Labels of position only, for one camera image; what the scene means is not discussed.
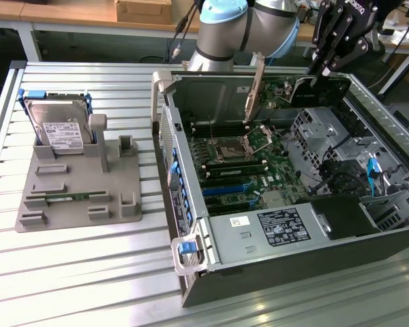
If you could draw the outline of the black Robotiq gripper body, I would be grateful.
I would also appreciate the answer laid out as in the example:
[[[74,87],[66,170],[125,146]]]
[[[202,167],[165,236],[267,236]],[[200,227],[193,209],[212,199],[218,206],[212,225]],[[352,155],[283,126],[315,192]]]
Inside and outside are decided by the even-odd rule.
[[[387,16],[387,1],[337,1],[342,9],[337,34],[362,36]]]

